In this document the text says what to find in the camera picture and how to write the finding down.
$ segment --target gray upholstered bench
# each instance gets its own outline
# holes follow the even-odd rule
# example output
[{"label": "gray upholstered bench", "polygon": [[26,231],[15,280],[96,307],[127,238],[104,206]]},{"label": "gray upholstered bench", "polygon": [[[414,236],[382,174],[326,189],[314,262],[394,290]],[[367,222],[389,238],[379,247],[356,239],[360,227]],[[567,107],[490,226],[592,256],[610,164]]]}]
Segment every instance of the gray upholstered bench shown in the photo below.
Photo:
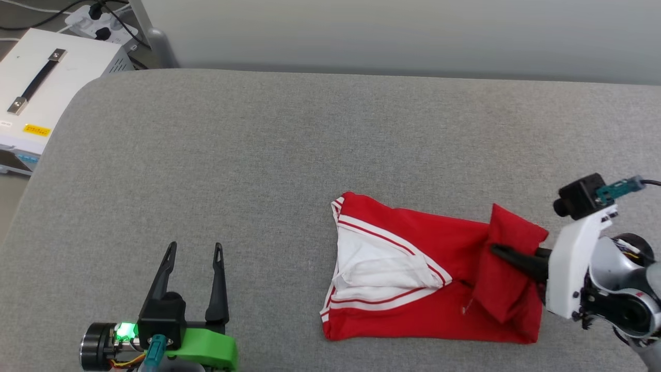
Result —
[{"label": "gray upholstered bench", "polygon": [[[351,190],[487,221],[491,203],[551,232],[557,189],[594,171],[661,175],[659,87],[214,70],[123,73],[61,118],[0,249],[0,371],[75,371],[94,321],[135,320],[167,244],[170,288],[201,320],[225,247],[241,369],[635,371],[597,323],[546,314],[532,346],[328,342],[329,203]],[[661,241],[661,191],[612,233]]]}]

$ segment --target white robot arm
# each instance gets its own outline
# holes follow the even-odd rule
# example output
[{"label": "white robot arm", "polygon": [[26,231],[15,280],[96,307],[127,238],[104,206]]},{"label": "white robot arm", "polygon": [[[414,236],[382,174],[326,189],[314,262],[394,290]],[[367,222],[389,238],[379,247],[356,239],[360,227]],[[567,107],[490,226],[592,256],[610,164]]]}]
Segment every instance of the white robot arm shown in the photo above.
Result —
[{"label": "white robot arm", "polygon": [[598,173],[583,177],[560,189],[553,205],[575,220],[560,231],[553,250],[525,256],[494,245],[492,252],[537,281],[548,311],[581,321],[584,329],[595,318],[608,321],[650,371],[661,372],[661,263],[640,236],[602,236],[617,217],[615,199],[647,184],[661,185],[640,176],[612,185]]}]

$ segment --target cable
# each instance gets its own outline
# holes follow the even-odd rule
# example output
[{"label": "cable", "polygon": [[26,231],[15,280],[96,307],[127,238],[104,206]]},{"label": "cable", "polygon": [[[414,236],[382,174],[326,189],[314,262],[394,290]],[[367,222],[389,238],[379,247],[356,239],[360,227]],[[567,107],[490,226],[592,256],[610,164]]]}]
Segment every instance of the cable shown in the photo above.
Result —
[{"label": "cable", "polygon": [[117,26],[121,26],[120,18],[131,12],[133,12],[133,7],[131,7],[130,4],[124,5],[123,7],[115,10],[115,15],[117,16],[117,18],[112,20],[111,28],[114,30]]},{"label": "cable", "polygon": [[145,354],[141,354],[137,358],[131,361],[127,361],[125,363],[118,363],[116,360],[111,359],[110,365],[113,366],[113,368],[125,369],[127,367],[132,367],[133,364],[140,363],[141,361],[143,361],[143,359],[145,359]]},{"label": "cable", "polygon": [[73,25],[71,25],[71,26],[66,26],[65,28],[63,28],[63,29],[57,31],[56,34],[61,34],[61,33],[65,32],[66,30],[70,29],[71,27],[73,27]]},{"label": "cable", "polygon": [[135,59],[131,56],[128,56],[128,58],[131,60],[131,62],[133,62],[134,65],[137,65],[139,68],[141,68],[143,70],[149,70],[149,67],[145,66],[144,63],[138,61],[137,59]]},{"label": "cable", "polygon": [[[3,26],[0,26],[0,30],[3,30],[3,31],[23,31],[23,30],[28,30],[28,29],[30,29],[30,28],[39,27],[39,26],[41,26],[41,25],[43,25],[43,24],[46,24],[46,23],[48,23],[48,22],[54,20],[55,18],[58,18],[60,15],[67,14],[66,11],[68,11],[69,9],[73,8],[74,6],[76,6],[76,5],[80,4],[80,3],[84,3],[84,2],[86,2],[86,1],[89,1],[89,0],[78,0],[78,1],[74,1],[73,3],[69,4],[66,8],[64,8],[64,9],[62,9],[62,10],[60,10],[60,11],[58,11],[56,14],[54,14],[54,15],[52,15],[52,16],[46,18],[46,19],[44,19],[44,20],[41,21],[41,22],[38,22],[38,23],[32,24],[32,25],[30,25],[30,26],[24,26],[24,27],[3,27]],[[123,0],[106,0],[106,1],[100,1],[100,2],[103,4],[104,7],[106,7],[106,9],[108,9],[108,7],[105,5],[106,2],[128,4],[127,1],[123,1]]]},{"label": "cable", "polygon": [[641,183],[646,183],[647,185],[661,186],[661,182],[655,181],[653,179],[643,179]]},{"label": "cable", "polygon": [[132,37],[133,39],[135,39],[140,45],[142,45],[142,46],[144,46],[145,48],[151,50],[151,47],[150,47],[146,42],[144,42],[144,41],[138,39],[138,38],[137,38],[137,37],[131,32],[131,30],[128,29],[128,27],[126,26],[126,24],[124,24],[124,22],[122,22],[122,20],[120,19],[120,17],[117,17],[117,15],[115,14],[115,12],[113,12],[112,9],[108,8],[108,5],[106,5],[106,3],[105,3],[104,1],[102,1],[102,0],[97,0],[97,3],[101,4],[102,7],[106,8],[106,10],[107,10],[108,12],[110,12],[110,14],[111,14],[113,17],[115,17],[115,19],[117,19],[117,21],[122,25],[122,27],[124,27],[124,30],[126,30],[126,32],[128,32],[128,34],[131,35],[131,37]]},{"label": "cable", "polygon": [[630,346],[629,342],[624,337],[622,337],[622,335],[617,331],[615,327],[613,327],[613,333],[617,336],[617,338],[620,339],[620,341],[624,342],[626,346]]},{"label": "cable", "polygon": [[631,252],[622,252],[622,253],[623,253],[625,256],[629,256],[629,257],[631,257],[631,258],[633,258],[633,259],[639,259],[639,258],[640,258],[639,256],[636,256],[635,254],[633,254],[633,253],[631,253]]},{"label": "cable", "polygon": [[133,350],[137,351],[138,353],[143,353],[145,350],[142,349],[142,348],[140,348],[140,350],[138,350],[138,348],[140,347],[140,345],[138,345],[138,348],[137,348],[137,347],[136,347],[136,344],[135,344],[135,341],[136,341],[136,339],[135,339],[135,338],[132,338],[132,339],[128,340],[128,344],[131,345],[131,348],[132,348]]},{"label": "cable", "polygon": [[[43,13],[59,13],[59,11],[53,10],[53,9],[41,9],[41,8],[35,8],[31,7],[30,5],[25,5],[21,3],[17,3],[16,1],[11,1],[11,0],[0,0],[3,3],[8,3],[8,4],[14,4],[19,7],[23,7],[25,9],[30,9],[32,11],[38,11],[38,12],[43,12]],[[72,14],[71,12],[63,12],[62,14]]]}]

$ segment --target black cable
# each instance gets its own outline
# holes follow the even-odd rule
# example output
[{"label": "black cable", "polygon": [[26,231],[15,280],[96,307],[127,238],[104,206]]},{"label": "black cable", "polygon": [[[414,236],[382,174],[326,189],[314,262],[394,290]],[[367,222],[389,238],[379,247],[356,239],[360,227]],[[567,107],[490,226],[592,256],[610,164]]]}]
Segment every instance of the black cable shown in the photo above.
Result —
[{"label": "black cable", "polygon": [[622,337],[622,335],[617,331],[615,327],[613,327],[613,333],[617,336],[617,338],[620,339],[620,341],[624,342],[625,345],[630,346],[629,342],[624,337]]},{"label": "black cable", "polygon": [[145,66],[144,63],[138,61],[137,59],[135,59],[131,56],[128,56],[128,58],[131,60],[131,62],[133,62],[134,65],[137,65],[139,68],[141,68],[143,70],[149,70],[149,67]]},{"label": "black cable", "polygon": [[108,8],[108,5],[106,5],[106,3],[105,3],[103,0],[97,0],[97,2],[98,2],[99,4],[101,4],[102,7],[106,8],[106,10],[109,11],[110,14],[111,14],[113,17],[115,17],[115,18],[117,19],[117,21],[120,23],[120,25],[122,25],[122,27],[124,27],[124,30],[126,30],[126,32],[128,32],[128,34],[131,35],[132,38],[134,38],[134,39],[135,39],[140,45],[142,45],[142,46],[144,46],[145,48],[151,50],[151,47],[150,47],[146,42],[144,42],[144,41],[138,39],[138,38],[137,38],[137,37],[131,32],[131,30],[128,29],[128,27],[124,24],[124,22],[122,22],[122,20],[120,19],[120,17],[117,17],[117,15],[115,14],[115,12],[113,12],[112,9]]},{"label": "black cable", "polygon": [[643,179],[641,183],[646,183],[648,185],[661,186],[661,182],[655,181],[653,179]]},{"label": "black cable", "polygon": [[[43,24],[49,23],[50,21],[52,21],[52,20],[58,18],[59,16],[63,15],[64,12],[68,11],[69,9],[71,9],[72,7],[74,7],[75,5],[78,5],[78,4],[80,4],[80,3],[84,3],[84,2],[86,2],[86,1],[89,1],[89,0],[78,0],[78,1],[75,1],[75,2],[73,2],[73,3],[71,3],[71,4],[69,4],[66,8],[60,10],[59,12],[57,12],[57,13],[55,13],[55,14],[53,14],[52,16],[50,16],[50,17],[44,19],[43,21],[41,21],[41,22],[39,22],[39,23],[35,23],[35,24],[31,25],[31,26],[23,26],[23,27],[3,27],[3,26],[0,26],[0,30],[3,30],[3,31],[23,31],[23,30],[27,30],[27,29],[29,29],[29,28],[35,28],[35,27],[42,26]],[[104,1],[104,3],[105,3],[105,2],[113,2],[113,3],[128,4],[128,1],[124,1],[124,0],[106,0],[106,1]]]}]

